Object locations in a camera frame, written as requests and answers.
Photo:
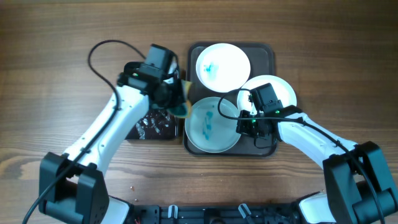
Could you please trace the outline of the green yellow sponge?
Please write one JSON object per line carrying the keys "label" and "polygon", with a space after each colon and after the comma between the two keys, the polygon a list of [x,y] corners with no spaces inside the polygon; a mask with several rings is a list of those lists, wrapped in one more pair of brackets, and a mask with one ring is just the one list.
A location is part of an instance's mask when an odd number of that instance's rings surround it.
{"label": "green yellow sponge", "polygon": [[170,84],[170,101],[166,110],[177,118],[187,118],[192,112],[192,104],[188,99],[192,83],[186,80],[177,79]]}

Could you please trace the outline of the white plate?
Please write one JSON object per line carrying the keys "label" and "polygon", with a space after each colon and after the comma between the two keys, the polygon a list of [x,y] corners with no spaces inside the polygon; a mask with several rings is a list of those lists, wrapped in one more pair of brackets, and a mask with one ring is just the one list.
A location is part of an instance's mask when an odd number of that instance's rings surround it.
{"label": "white plate", "polygon": [[[273,75],[259,75],[248,80],[242,88],[252,90],[261,85],[270,83],[275,91],[276,97],[282,102],[285,108],[290,105],[297,105],[297,97],[293,88],[282,78]],[[254,105],[249,102],[249,92],[240,91],[237,95],[238,110],[249,111],[252,115],[257,114]]]}
{"label": "white plate", "polygon": [[209,90],[226,93],[242,87],[249,79],[248,56],[233,44],[213,44],[203,50],[196,61],[199,81]]}
{"label": "white plate", "polygon": [[230,101],[208,97],[192,106],[185,120],[185,133],[191,143],[203,152],[220,153],[232,148],[241,135],[236,132],[239,111]]}

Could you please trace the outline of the white plate top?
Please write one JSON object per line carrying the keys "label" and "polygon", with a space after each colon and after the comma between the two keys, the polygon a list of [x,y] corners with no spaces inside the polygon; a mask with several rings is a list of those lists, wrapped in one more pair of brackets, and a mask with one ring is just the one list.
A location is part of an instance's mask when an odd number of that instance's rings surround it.
{"label": "white plate top", "polygon": [[233,44],[213,44],[203,50],[196,61],[199,81],[209,90],[226,93],[242,87],[249,79],[248,56]]}

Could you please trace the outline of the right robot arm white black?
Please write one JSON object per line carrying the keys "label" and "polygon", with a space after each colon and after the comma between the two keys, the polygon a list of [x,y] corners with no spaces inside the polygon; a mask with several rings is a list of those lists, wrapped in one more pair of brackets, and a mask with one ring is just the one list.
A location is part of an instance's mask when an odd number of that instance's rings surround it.
{"label": "right robot arm white black", "polygon": [[397,212],[397,187],[374,142],[357,144],[341,138],[296,106],[255,115],[243,110],[237,130],[253,137],[276,135],[323,169],[326,192],[299,204],[307,222],[383,223]]}

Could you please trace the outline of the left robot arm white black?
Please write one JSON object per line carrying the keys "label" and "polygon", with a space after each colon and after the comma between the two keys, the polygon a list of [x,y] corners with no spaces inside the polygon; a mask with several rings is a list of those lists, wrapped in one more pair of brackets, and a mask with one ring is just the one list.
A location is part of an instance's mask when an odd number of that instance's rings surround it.
{"label": "left robot arm white black", "polygon": [[134,223],[134,206],[108,194],[104,176],[130,130],[153,106],[188,106],[191,82],[120,74],[114,93],[89,129],[62,155],[40,163],[39,212],[65,223]]}

